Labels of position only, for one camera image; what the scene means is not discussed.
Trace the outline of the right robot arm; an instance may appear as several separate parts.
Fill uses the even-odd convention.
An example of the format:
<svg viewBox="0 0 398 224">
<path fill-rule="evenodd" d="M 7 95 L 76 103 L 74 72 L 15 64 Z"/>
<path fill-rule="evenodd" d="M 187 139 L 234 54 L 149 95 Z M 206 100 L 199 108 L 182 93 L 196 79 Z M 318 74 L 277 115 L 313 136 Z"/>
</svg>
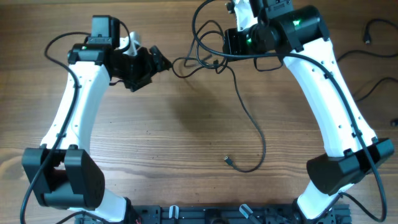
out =
<svg viewBox="0 0 398 224">
<path fill-rule="evenodd" d="M 291 1 L 231 1 L 236 27 L 223 51 L 233 60 L 276 53 L 298 81 L 319 125 L 325 153 L 307 162 L 310 183 L 295 201 L 302 223 L 323 218 L 333 204 L 394 153 L 362 117 L 341 75 L 330 33 L 314 6 Z"/>
</svg>

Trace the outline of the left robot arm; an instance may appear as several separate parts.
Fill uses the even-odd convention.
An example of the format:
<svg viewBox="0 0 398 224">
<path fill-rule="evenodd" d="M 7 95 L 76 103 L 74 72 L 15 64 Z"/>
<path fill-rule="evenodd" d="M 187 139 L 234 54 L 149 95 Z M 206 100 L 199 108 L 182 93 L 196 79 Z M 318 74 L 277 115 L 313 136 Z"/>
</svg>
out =
<svg viewBox="0 0 398 224">
<path fill-rule="evenodd" d="M 90 156 L 96 114 L 112 78 L 137 91 L 172 66 L 157 47 L 143 47 L 133 33 L 121 37 L 124 26 L 109 15 L 93 16 L 91 32 L 72 47 L 63 65 L 67 85 L 49 131 L 22 156 L 30 183 L 26 195 L 34 195 L 43 207 L 70 210 L 84 222 L 142 221 L 128 198 L 106 188 L 104 174 Z"/>
</svg>

